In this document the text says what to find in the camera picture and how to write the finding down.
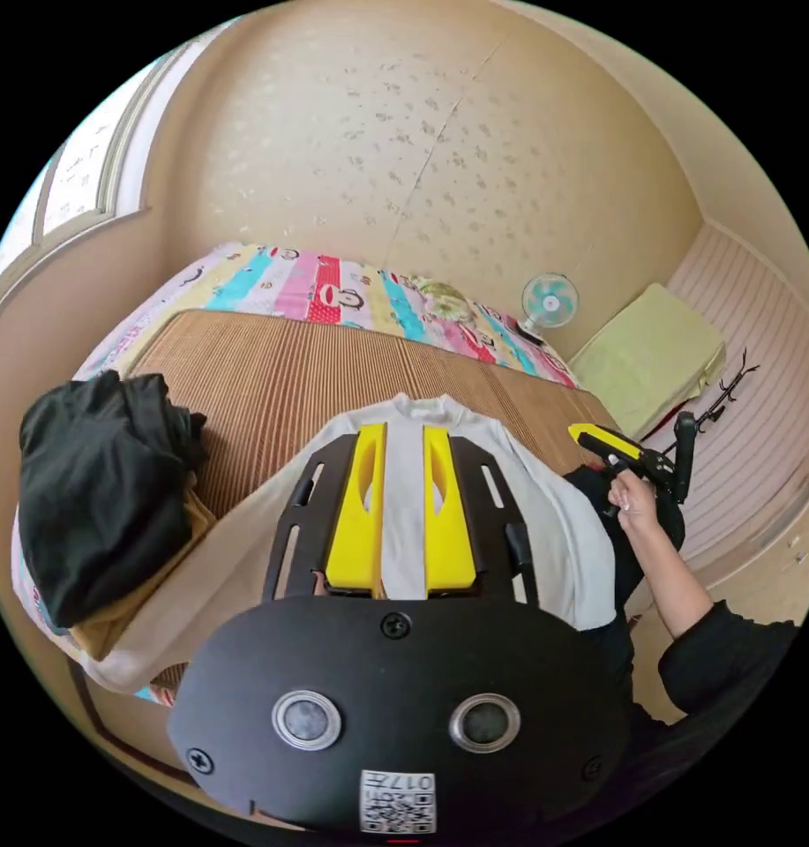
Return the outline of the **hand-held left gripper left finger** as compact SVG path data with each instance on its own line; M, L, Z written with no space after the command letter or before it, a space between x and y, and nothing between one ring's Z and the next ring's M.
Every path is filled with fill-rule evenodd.
M386 424L365 425L353 439L339 513L327 554L331 590L381 590Z

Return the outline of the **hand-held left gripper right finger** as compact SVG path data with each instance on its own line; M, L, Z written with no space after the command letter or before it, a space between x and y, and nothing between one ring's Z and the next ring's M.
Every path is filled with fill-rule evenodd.
M427 590L470 590L476 567L446 429L423 428L423 564Z

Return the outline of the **person's right hand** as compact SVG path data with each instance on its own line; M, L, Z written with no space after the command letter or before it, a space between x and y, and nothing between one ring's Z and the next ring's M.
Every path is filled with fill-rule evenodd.
M628 534L648 533L660 526L653 488L629 469L612 479L608 501L617 508L618 521Z

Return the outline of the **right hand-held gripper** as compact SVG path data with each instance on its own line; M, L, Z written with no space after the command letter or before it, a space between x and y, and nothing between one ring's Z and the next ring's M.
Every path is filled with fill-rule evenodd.
M681 549L685 541L685 521L679 501L671 488L676 482L671 463L654 451L642 451L642 448L630 439L602 426L574 423L568 427L568 432L578 447L601 460L610 483L614 476L624 469L631 470L649 483L655 492L660 524L658 528L669 538L675 549ZM610 503L608 514L618 521L617 508Z

